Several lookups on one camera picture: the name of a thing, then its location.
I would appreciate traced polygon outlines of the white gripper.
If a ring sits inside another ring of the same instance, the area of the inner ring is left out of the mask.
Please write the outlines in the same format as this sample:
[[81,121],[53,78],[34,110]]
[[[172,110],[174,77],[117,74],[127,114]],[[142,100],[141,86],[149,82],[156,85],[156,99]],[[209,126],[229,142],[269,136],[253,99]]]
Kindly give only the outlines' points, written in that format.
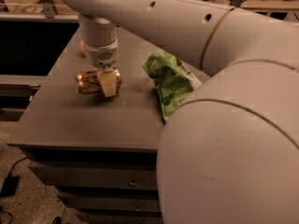
[[[102,47],[93,47],[83,42],[84,54],[88,62],[95,68],[111,66],[119,58],[119,44],[115,39],[111,44]],[[96,72],[106,98],[117,93],[117,75],[113,68],[103,68]]]

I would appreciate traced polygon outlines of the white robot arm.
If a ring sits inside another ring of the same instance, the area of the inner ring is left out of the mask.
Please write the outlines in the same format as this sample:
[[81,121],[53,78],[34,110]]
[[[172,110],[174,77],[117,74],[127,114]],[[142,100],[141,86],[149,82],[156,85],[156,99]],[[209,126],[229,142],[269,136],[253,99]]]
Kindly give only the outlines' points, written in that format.
[[298,29],[197,0],[63,0],[208,76],[164,126],[164,224],[299,224]]

